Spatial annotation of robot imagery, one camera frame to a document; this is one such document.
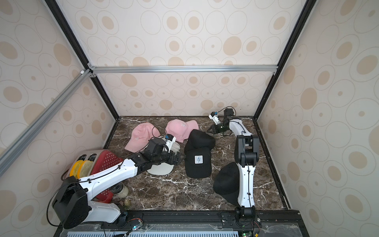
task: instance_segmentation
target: baseball cap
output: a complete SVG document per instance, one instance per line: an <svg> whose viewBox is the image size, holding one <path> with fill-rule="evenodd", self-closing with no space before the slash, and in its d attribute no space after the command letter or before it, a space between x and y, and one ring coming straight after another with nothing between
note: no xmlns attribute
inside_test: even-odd
<svg viewBox="0 0 379 237"><path fill-rule="evenodd" d="M176 137L177 142L183 142L190 136L192 130L198 130L199 125L195 120L184 122L179 119L171 120L167 123L166 132Z"/></svg>
<svg viewBox="0 0 379 237"><path fill-rule="evenodd" d="M200 130L192 130L188 137L188 142L184 147L184 153L187 151L200 148L200 147L208 147L212 150L216 145L216 139L211 135L200 131Z"/></svg>
<svg viewBox="0 0 379 237"><path fill-rule="evenodd" d="M125 146L125 150L131 152L138 152L143 149L152 137L159 137L161 134L157 128L154 128L154 125L149 122L144 122L137 127L135 127L132 131L132 136Z"/></svg>
<svg viewBox="0 0 379 237"><path fill-rule="evenodd" d="M213 183L213 190L232 205L239 206L240 171L235 162L230 162L220 170Z"/></svg>
<svg viewBox="0 0 379 237"><path fill-rule="evenodd" d="M188 151L184 161L188 177L202 179L211 176L211 150L208 147Z"/></svg>

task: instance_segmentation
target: beige polka dot wallpaper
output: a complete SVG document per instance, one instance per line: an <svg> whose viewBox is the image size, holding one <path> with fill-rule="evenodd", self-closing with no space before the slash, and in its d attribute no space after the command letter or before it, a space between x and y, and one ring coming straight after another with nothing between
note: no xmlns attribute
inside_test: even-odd
<svg viewBox="0 0 379 237"><path fill-rule="evenodd" d="M305 0L57 0L96 66L276 64Z"/></svg>
<svg viewBox="0 0 379 237"><path fill-rule="evenodd" d="M379 231L379 1L315 7L258 123L312 237Z"/></svg>
<svg viewBox="0 0 379 237"><path fill-rule="evenodd" d="M252 116L272 72L98 74L121 116Z"/></svg>
<svg viewBox="0 0 379 237"><path fill-rule="evenodd" d="M82 66L45 6L0 0L0 153ZM114 119L87 79L0 177L0 236L53 236L46 207L80 151L101 148ZM49 210L49 219L59 221Z"/></svg>
<svg viewBox="0 0 379 237"><path fill-rule="evenodd" d="M77 77L80 68L41 2L0 2L0 154Z"/></svg>
<svg viewBox="0 0 379 237"><path fill-rule="evenodd" d="M0 178L0 236L51 237L46 207L81 151L101 149L114 119L87 79ZM58 224L49 207L49 220Z"/></svg>

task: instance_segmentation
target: black baseball cap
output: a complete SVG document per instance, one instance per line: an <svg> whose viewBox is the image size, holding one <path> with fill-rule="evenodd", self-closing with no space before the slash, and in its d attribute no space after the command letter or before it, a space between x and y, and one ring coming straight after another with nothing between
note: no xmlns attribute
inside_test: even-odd
<svg viewBox="0 0 379 237"><path fill-rule="evenodd" d="M208 147L187 151L185 161L186 174L190 178L203 179L211 176L211 150Z"/></svg>
<svg viewBox="0 0 379 237"><path fill-rule="evenodd" d="M213 190L232 205L239 206L240 171L235 162L230 162L220 170L213 183Z"/></svg>
<svg viewBox="0 0 379 237"><path fill-rule="evenodd" d="M209 134L206 134L205 132L194 129L189 134L188 142L184 147L184 153L187 153L187 151L189 150L201 147L208 147L210 150L212 150L215 147L215 145L216 139L214 137L212 137Z"/></svg>

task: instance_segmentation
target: cap brim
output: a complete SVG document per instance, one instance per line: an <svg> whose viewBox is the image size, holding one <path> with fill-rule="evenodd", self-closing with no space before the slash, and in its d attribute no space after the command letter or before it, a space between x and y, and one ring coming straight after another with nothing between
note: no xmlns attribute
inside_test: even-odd
<svg viewBox="0 0 379 237"><path fill-rule="evenodd" d="M203 156L202 164L195 164L195 156L198 155ZM209 148L198 148L188 151L184 161L186 174L188 177L194 179L203 179L211 176L212 164L211 151Z"/></svg>
<svg viewBox="0 0 379 237"><path fill-rule="evenodd" d="M187 159L184 161L186 174L190 178L203 179L211 176L212 165L211 163L206 163L203 166L197 166L189 162Z"/></svg>
<svg viewBox="0 0 379 237"><path fill-rule="evenodd" d="M238 195L240 194L240 191L237 190L233 193L230 193L230 194L224 194L224 195L221 195L225 200L227 200L230 204L232 205L235 205L235 206L239 206L238 204Z"/></svg>
<svg viewBox="0 0 379 237"><path fill-rule="evenodd" d="M126 144L125 150L131 151L131 152L138 152L138 151L141 151L143 148L145 148L146 145L147 144L130 140L128 144Z"/></svg>
<svg viewBox="0 0 379 237"><path fill-rule="evenodd" d="M154 175L167 175L167 174L171 173L173 168L174 168L174 165L162 163L160 165L152 165L151 169L149 169L147 171L148 171L148 173L154 174Z"/></svg>

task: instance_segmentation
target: pink baseball cap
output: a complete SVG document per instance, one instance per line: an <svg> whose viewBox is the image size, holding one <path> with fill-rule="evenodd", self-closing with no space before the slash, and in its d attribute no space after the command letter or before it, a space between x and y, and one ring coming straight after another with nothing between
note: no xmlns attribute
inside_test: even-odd
<svg viewBox="0 0 379 237"><path fill-rule="evenodd" d="M158 129L155 127L153 132L154 125L149 122L144 122L132 131L132 136L125 146L125 150L131 152L138 152L143 149L152 137L159 137L161 134Z"/></svg>
<svg viewBox="0 0 379 237"><path fill-rule="evenodd" d="M179 119L171 120L167 123L166 132L176 137L177 142L183 142L188 139L192 130L198 130L199 125L195 120L184 122Z"/></svg>

